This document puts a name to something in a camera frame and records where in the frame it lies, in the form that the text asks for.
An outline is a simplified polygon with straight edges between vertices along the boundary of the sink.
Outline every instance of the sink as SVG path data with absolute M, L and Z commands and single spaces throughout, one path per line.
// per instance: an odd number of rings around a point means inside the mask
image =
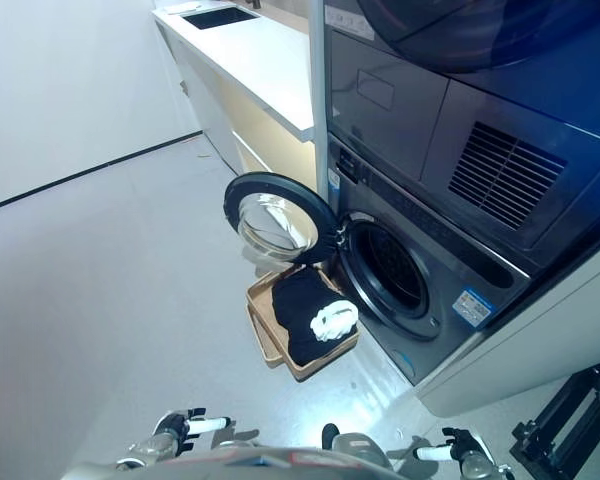
M 195 13 L 193 15 L 183 16 L 187 22 L 194 27 L 205 30 L 207 28 L 219 27 L 230 23 L 243 22 L 257 18 L 249 12 L 245 12 L 238 7 L 221 8 L 210 12 Z

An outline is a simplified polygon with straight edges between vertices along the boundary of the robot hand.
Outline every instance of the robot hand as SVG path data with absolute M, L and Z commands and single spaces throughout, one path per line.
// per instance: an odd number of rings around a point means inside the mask
M 204 408 L 178 410 L 162 417 L 153 435 L 129 448 L 129 455 L 120 459 L 118 465 L 127 468 L 145 467 L 157 462 L 178 457 L 193 449 L 193 440 L 201 433 L 226 428 L 231 423 L 229 417 L 205 419 Z
M 465 480 L 514 479 L 511 467 L 496 466 L 493 456 L 480 436 L 458 428 L 443 428 L 442 433 L 451 437 L 447 439 L 446 445 L 421 447 L 414 450 L 413 455 L 419 460 L 455 460 L 460 464 L 460 473 Z

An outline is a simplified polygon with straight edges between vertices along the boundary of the black metal frame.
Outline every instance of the black metal frame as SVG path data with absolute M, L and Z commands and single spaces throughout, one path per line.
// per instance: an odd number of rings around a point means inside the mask
M 554 440 L 589 393 L 584 414 L 560 445 Z M 536 420 L 519 423 L 510 452 L 536 480 L 573 480 L 600 443 L 600 365 L 573 375 Z

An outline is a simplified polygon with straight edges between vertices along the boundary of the dryer vent grille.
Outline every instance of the dryer vent grille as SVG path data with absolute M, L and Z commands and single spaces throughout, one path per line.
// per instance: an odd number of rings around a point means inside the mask
M 518 229 L 565 166 L 555 155 L 476 122 L 449 190 Z

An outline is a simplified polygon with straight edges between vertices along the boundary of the white cabinet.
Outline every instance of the white cabinet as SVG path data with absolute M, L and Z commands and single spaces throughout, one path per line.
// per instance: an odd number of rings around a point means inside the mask
M 197 14 L 229 5 L 201 1 Z M 225 162 L 236 173 L 273 171 L 315 190 L 309 37 L 264 16 L 197 29 L 153 13 Z

